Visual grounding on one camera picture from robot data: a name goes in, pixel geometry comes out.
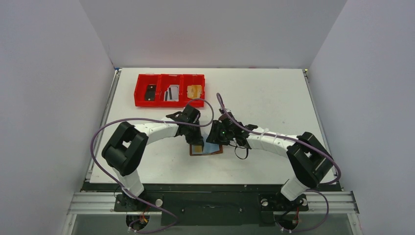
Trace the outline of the brown leather card holder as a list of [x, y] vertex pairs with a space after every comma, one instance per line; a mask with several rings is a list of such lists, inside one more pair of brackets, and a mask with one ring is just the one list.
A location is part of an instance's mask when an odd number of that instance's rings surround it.
[[215, 154], [222, 154], [223, 147], [222, 145], [212, 144], [212, 143], [205, 143], [203, 146], [201, 145], [190, 145], [190, 156], [209, 156]]

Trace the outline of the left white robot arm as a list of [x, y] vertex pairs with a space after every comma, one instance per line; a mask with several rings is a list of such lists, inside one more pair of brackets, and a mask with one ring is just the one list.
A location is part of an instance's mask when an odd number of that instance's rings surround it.
[[160, 123], [132, 125], [123, 121], [116, 128], [101, 156], [123, 184], [127, 205], [133, 210], [139, 211], [146, 204], [146, 197], [142, 194], [144, 186], [137, 171], [146, 146], [162, 139], [185, 136], [188, 144], [203, 147], [199, 116], [199, 110], [186, 105], [183, 111], [167, 115]]

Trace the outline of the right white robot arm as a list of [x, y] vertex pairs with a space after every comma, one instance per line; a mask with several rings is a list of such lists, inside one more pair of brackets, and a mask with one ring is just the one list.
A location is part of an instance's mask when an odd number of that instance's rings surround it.
[[306, 190], [319, 186], [332, 169], [333, 159], [312, 133], [282, 135], [257, 125], [234, 122], [232, 117], [223, 114], [218, 120], [214, 120], [207, 142], [230, 145], [234, 141], [239, 147], [264, 150], [286, 157], [294, 176], [283, 184], [276, 195], [280, 208], [290, 208]]

